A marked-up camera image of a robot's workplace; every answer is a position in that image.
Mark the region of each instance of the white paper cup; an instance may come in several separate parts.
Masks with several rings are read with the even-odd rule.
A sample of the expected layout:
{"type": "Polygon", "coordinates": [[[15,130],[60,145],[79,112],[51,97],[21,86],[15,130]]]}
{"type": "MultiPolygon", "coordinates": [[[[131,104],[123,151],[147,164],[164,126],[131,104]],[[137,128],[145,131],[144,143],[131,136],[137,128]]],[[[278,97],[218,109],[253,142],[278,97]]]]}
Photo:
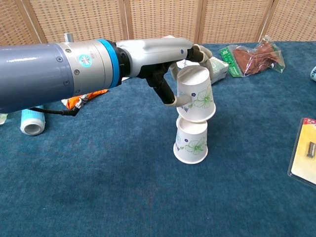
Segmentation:
{"type": "Polygon", "coordinates": [[[193,123],[179,118],[173,152],[186,164],[197,164],[205,159],[207,149],[207,122],[193,123]]]}
{"type": "Polygon", "coordinates": [[[177,118],[177,120],[176,120],[176,126],[177,126],[177,128],[178,128],[178,126],[179,126],[179,120],[180,120],[180,118],[181,118],[181,116],[179,115],[178,118],[177,118]]]}
{"type": "Polygon", "coordinates": [[[181,117],[191,122],[207,121],[216,111],[209,70],[199,65],[187,66],[177,76],[178,96],[189,95],[192,102],[177,107],[181,117]]]}

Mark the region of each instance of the floral cup design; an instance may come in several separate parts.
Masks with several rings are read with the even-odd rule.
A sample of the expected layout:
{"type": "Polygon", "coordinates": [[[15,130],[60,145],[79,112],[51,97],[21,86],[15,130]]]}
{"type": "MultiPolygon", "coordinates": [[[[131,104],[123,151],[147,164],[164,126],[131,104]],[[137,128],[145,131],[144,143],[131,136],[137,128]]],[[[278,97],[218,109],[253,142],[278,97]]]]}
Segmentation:
{"type": "Polygon", "coordinates": [[[191,152],[193,155],[198,155],[200,152],[204,151],[205,138],[202,137],[199,141],[191,141],[184,149],[191,152]]]}
{"type": "Polygon", "coordinates": [[[196,107],[207,109],[211,106],[212,102],[213,102],[212,88],[209,85],[207,89],[201,91],[197,95],[197,99],[194,100],[193,104],[196,107]]]}

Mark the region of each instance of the black cable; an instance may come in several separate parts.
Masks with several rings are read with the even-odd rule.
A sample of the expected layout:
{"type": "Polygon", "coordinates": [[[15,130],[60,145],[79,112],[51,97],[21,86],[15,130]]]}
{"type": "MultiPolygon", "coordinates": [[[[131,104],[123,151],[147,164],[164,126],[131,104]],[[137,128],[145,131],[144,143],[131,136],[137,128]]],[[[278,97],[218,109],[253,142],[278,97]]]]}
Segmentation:
{"type": "Polygon", "coordinates": [[[36,111],[36,112],[41,112],[41,113],[47,113],[47,114],[54,114],[54,115],[62,115],[62,111],[57,111],[57,110],[45,110],[37,107],[29,108],[29,110],[36,111]]]}
{"type": "Polygon", "coordinates": [[[77,107],[73,107],[72,110],[57,111],[57,110],[46,110],[46,109],[41,109],[37,107],[32,107],[32,108],[29,108],[29,110],[41,112],[41,113],[53,114],[53,115],[76,116],[80,109],[78,109],[77,107]]]}

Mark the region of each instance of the blue ring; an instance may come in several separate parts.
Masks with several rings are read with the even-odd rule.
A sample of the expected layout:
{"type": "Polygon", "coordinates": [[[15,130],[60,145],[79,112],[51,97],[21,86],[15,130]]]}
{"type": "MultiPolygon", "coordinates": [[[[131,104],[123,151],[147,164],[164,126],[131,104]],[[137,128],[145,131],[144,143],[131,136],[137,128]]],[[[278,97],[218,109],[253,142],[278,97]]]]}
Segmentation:
{"type": "Polygon", "coordinates": [[[109,56],[112,62],[113,78],[112,78],[112,83],[109,88],[116,87],[119,82],[119,61],[118,61],[117,54],[115,53],[114,48],[109,42],[107,42],[104,39],[98,39],[98,41],[104,45],[105,49],[109,53],[109,56]]]}

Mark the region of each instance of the yellow package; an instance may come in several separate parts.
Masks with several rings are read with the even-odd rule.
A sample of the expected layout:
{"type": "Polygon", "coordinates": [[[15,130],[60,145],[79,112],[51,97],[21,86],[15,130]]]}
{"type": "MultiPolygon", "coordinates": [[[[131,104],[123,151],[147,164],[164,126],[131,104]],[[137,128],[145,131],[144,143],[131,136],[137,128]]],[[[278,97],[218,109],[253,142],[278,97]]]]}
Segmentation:
{"type": "Polygon", "coordinates": [[[288,175],[316,188],[316,120],[302,118],[288,175]]]}
{"type": "MultiPolygon", "coordinates": [[[[88,100],[92,100],[93,98],[95,98],[96,96],[98,95],[102,95],[104,93],[108,92],[107,89],[104,89],[104,90],[99,90],[99,91],[95,91],[95,92],[92,92],[92,93],[89,93],[87,94],[88,95],[88,100]]],[[[75,96],[75,97],[72,97],[72,98],[69,98],[69,99],[65,99],[65,100],[62,100],[61,102],[69,109],[71,110],[75,105],[76,103],[79,101],[81,95],[80,96],[75,96]]]]}

